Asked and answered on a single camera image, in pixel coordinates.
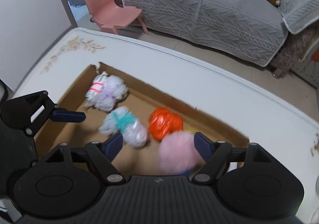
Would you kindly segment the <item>pink fluffy pompom bundle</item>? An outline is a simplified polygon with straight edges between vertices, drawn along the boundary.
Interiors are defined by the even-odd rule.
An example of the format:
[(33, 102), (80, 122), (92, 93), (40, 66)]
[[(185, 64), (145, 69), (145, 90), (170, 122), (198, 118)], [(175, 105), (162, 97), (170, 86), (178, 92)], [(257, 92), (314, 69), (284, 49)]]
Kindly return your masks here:
[(194, 133), (177, 131), (166, 135), (159, 145), (159, 168), (164, 174), (188, 174), (201, 164)]

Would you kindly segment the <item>shallow cardboard box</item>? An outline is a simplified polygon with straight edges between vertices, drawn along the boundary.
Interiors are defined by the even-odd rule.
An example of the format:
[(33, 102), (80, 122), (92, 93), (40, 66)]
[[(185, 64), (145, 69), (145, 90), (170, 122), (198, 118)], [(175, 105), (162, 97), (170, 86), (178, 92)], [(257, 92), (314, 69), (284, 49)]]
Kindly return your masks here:
[(61, 143), (70, 148), (105, 148), (105, 141), (122, 136), (112, 165), (132, 175), (177, 175), (204, 164), (194, 135), (217, 143), (247, 147), (243, 134), (186, 103), (108, 65), (88, 66), (72, 83), (59, 105), (84, 112), (80, 123), (47, 121), (37, 134), (39, 157)]

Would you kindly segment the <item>pink plastic child chair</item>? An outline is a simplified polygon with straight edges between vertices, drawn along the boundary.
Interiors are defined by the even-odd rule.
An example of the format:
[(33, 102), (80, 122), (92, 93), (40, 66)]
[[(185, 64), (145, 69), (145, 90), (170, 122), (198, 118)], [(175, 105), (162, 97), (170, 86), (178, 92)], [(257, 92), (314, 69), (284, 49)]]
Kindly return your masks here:
[(148, 29), (141, 17), (142, 10), (134, 6), (120, 7), (115, 0), (84, 0), (91, 21), (94, 22), (102, 32), (117, 34), (118, 30), (125, 29), (137, 20), (144, 33), (148, 34)]

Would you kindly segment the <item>small orange plastic bundle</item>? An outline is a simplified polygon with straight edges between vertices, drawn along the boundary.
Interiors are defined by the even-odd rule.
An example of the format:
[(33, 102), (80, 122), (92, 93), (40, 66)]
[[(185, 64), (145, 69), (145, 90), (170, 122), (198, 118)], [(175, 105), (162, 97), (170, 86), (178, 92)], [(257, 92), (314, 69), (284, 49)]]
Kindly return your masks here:
[(183, 130), (183, 119), (164, 107), (156, 108), (149, 116), (148, 130), (155, 140), (162, 141), (166, 135)]

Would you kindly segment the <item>seed shell pile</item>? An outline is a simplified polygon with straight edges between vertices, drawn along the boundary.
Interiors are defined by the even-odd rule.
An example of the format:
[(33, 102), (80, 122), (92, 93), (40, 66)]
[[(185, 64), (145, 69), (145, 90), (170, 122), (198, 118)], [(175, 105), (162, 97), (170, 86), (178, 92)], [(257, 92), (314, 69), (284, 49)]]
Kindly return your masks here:
[(315, 154), (319, 153), (319, 134), (318, 133), (316, 133), (315, 135), (315, 140), (314, 140), (313, 146), (310, 149), (310, 152), (312, 156), (315, 156)]

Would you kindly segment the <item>white fuzzy red-tied bundle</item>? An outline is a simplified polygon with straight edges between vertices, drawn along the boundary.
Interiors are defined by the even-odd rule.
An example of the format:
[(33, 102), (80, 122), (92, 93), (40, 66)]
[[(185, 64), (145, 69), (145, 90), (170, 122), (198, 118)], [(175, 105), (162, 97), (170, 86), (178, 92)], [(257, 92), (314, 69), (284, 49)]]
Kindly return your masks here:
[(127, 93), (127, 85), (120, 77), (109, 75), (104, 71), (93, 79), (85, 94), (85, 106), (110, 112), (120, 100), (127, 96)]

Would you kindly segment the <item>grey quilted sofa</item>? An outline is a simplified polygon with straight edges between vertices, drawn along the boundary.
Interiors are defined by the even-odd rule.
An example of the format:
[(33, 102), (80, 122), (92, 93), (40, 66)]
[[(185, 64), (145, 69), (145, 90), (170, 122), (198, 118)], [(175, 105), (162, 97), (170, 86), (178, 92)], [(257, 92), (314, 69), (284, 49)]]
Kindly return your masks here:
[(288, 72), (318, 33), (318, 0), (116, 0), (147, 28)]

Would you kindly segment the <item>bubble wrap teal tie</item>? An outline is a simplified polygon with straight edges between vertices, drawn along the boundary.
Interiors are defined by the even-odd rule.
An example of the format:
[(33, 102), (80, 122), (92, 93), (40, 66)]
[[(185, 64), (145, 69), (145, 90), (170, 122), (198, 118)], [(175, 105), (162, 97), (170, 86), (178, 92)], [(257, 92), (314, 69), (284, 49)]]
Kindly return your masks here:
[(135, 148), (143, 147), (149, 140), (148, 130), (125, 106), (118, 107), (109, 113), (98, 130), (105, 135), (120, 132), (123, 142)]

